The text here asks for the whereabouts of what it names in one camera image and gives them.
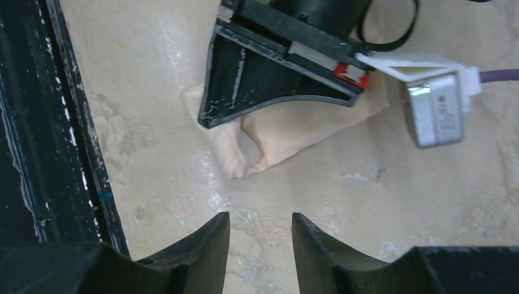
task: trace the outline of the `cloth fold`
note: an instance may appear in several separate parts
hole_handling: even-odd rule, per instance
[[[383,41],[382,11],[380,2],[374,1],[365,24],[365,35],[371,40]],[[351,108],[318,101],[283,102],[212,129],[197,121],[204,85],[184,91],[181,99],[231,179],[261,172],[380,112],[388,106],[386,79],[383,73],[373,72],[365,92]]]

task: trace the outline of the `red clip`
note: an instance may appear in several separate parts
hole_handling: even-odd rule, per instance
[[[365,70],[352,66],[351,64],[346,65],[344,63],[339,63],[334,74],[341,80],[345,80],[362,89],[366,88],[366,85],[368,85],[368,81],[370,80],[370,76]]]

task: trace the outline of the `stained surface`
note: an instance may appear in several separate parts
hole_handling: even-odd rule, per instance
[[[393,40],[408,0],[384,1]],[[293,211],[374,257],[413,245],[519,243],[519,84],[484,86],[462,144],[419,151],[396,97],[362,124],[227,181],[180,92],[201,83],[218,0],[62,0],[130,252],[144,257],[231,213],[225,293],[297,293]],[[402,50],[519,67],[519,2],[423,0]]]

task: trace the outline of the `folded cloth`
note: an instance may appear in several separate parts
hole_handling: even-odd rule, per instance
[[[376,3],[365,24],[371,30],[365,34],[380,42],[382,10]],[[318,101],[283,102],[212,129],[203,128],[197,121],[204,85],[184,91],[181,99],[196,125],[206,133],[219,166],[230,179],[261,172],[378,113],[388,106],[385,79],[381,72],[372,73],[365,92],[351,108]]]

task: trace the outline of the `purple cable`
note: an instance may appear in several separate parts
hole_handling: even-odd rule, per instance
[[[488,83],[491,81],[519,81],[519,69],[501,69],[480,72],[479,79],[481,80],[481,83]]]

